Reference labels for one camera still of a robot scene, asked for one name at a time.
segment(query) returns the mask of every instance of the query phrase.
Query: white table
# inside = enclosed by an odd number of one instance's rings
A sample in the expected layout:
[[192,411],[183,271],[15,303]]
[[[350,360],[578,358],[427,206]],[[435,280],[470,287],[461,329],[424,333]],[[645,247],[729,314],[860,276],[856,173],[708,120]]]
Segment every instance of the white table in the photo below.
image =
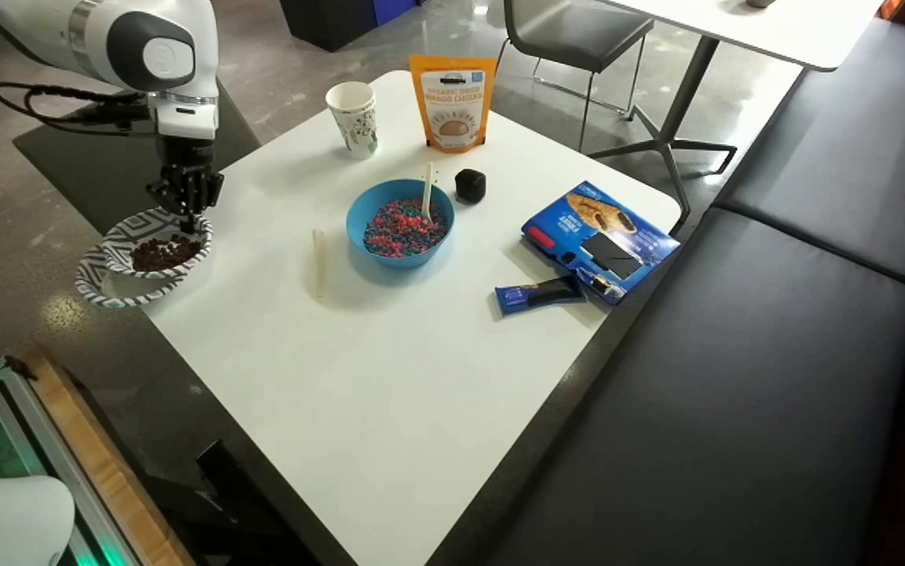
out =
[[675,198],[681,206],[689,206],[673,150],[724,150],[726,160],[715,165],[715,173],[724,173],[734,157],[734,144],[675,138],[718,41],[831,73],[845,62],[884,0],[773,0],[766,8],[755,8],[745,0],[611,2],[701,35],[695,58],[666,112],[666,122],[654,127],[641,111],[636,111],[636,116],[646,127],[650,141],[592,153],[616,157],[636,150],[661,150],[675,182]]
[[[519,226],[582,180],[668,230],[680,203],[491,112],[491,141],[424,149],[409,73],[373,80],[381,150],[327,112],[227,170],[209,265],[149,318],[361,566],[422,566],[604,323],[598,306],[499,318],[494,287],[549,280]],[[341,219],[397,176],[486,173],[418,274],[355,268]],[[327,232],[317,283],[310,232]]]

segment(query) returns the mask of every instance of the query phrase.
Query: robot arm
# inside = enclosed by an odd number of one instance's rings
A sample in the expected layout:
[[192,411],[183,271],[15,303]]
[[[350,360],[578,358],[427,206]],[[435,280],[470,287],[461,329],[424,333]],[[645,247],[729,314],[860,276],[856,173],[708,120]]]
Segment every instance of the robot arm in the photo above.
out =
[[153,198],[184,216],[216,201],[209,0],[0,0],[0,30],[32,58],[144,90],[163,150]]

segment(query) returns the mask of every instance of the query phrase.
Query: black chair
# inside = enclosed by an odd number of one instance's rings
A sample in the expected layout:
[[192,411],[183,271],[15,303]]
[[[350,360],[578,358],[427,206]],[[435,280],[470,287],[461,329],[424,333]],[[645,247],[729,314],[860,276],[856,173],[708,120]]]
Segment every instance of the black chair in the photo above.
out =
[[637,85],[637,70],[641,70],[641,54],[645,54],[645,35],[654,26],[650,19],[619,8],[612,2],[599,2],[599,0],[504,0],[504,8],[507,8],[507,30],[509,30],[507,41],[511,41],[515,50],[537,57],[537,67],[541,58],[554,58],[554,62],[588,73],[578,149],[584,141],[595,79],[607,67],[612,67],[632,45],[641,45],[632,90],[629,90],[629,106],[621,111],[626,120],[636,116],[632,112],[636,85]]

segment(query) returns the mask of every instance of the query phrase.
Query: black bottle cap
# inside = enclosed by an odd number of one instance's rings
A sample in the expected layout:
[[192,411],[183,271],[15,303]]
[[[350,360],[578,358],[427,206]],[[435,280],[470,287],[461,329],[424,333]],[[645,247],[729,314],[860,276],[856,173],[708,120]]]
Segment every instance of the black bottle cap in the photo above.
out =
[[486,190],[486,176],[481,170],[459,170],[455,173],[455,198],[459,201],[478,203],[478,201],[483,201],[483,190]]

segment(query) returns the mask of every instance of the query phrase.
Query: blue box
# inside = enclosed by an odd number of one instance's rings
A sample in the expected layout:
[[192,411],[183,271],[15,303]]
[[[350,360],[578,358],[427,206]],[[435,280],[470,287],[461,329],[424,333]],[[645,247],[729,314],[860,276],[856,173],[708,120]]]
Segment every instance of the blue box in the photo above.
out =
[[373,0],[377,26],[409,12],[411,6],[418,2],[414,0]]
[[616,306],[680,247],[675,240],[592,182],[557,198],[522,232],[607,306]]

